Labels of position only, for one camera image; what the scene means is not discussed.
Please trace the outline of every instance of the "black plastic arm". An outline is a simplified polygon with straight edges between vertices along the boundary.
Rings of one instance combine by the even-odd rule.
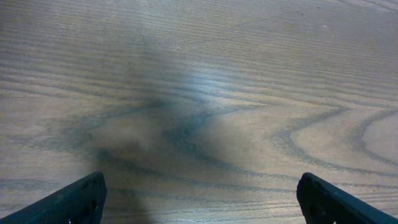
[[[307,224],[398,223],[398,219],[311,173],[304,173],[298,183],[297,200]]]
[[[0,224],[100,224],[105,198],[104,176],[95,172],[0,219]]]

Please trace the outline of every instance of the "black plastic part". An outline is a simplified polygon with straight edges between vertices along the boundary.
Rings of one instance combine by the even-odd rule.
[[[398,219],[311,174],[297,186],[297,200],[307,224],[395,224]]]
[[[94,172],[0,219],[0,224],[100,224],[105,199],[104,175]]]

